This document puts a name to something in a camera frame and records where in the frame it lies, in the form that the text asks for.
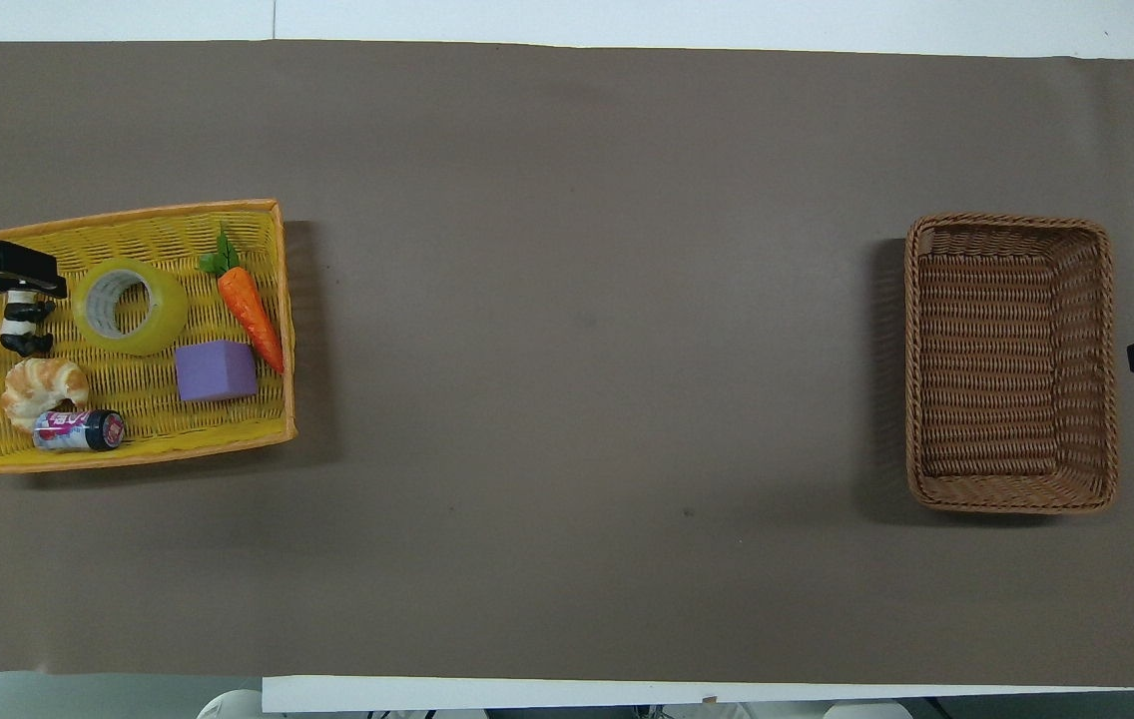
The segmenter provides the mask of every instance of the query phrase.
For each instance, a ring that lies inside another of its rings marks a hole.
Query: yellow tape roll
[[[115,306],[129,287],[146,286],[149,311],[142,323],[122,332],[115,321]],[[185,328],[189,299],[171,274],[137,260],[116,257],[84,274],[70,301],[75,324],[84,339],[107,352],[124,355],[154,355],[171,347]]]

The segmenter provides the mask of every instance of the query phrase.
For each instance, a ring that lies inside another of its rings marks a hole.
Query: orange carrot
[[[217,236],[217,251],[198,257],[198,269],[217,274],[217,290],[220,290],[229,313],[247,330],[256,354],[274,372],[282,374],[284,345],[279,341],[274,324],[270,322],[270,315],[265,314],[265,305],[262,305],[256,282],[238,263],[238,252],[229,244],[225,225],[221,225],[221,234]]]

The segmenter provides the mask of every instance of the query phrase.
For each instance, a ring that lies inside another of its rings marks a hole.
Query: yellow basket
[[[286,372],[279,377],[257,360],[260,391],[255,396],[180,401],[174,363],[176,346],[215,339],[247,342],[247,333],[221,302],[215,278],[201,272],[197,265],[198,255],[215,249],[222,222],[239,261],[256,280],[265,313],[279,328]],[[0,239],[54,255],[57,271],[66,278],[71,296],[88,269],[111,257],[132,257],[166,270],[179,279],[189,296],[187,324],[176,345],[144,356],[112,354],[88,345],[71,318],[70,299],[57,301],[41,324],[41,332],[51,332],[54,338],[50,356],[65,356],[83,369],[92,392],[88,406],[124,415],[124,445],[100,454],[39,450],[29,435],[12,429],[0,408],[0,473],[152,464],[279,445],[296,437],[295,337],[279,202],[210,202],[94,214],[0,230]],[[125,293],[119,306],[121,320],[139,322],[144,315],[146,299],[142,293]],[[3,318],[5,296],[0,295],[0,322]],[[19,360],[0,345],[0,396],[5,392],[5,375]]]

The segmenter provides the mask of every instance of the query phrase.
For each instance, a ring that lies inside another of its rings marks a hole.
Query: purple cube
[[[256,395],[252,348],[227,339],[176,347],[176,388],[184,401]]]

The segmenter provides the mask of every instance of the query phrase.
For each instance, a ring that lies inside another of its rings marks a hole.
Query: black and white striped toy
[[[51,333],[37,336],[37,324],[52,312],[52,302],[39,302],[34,293],[10,289],[5,306],[5,323],[0,324],[0,345],[20,356],[46,355],[52,349]]]

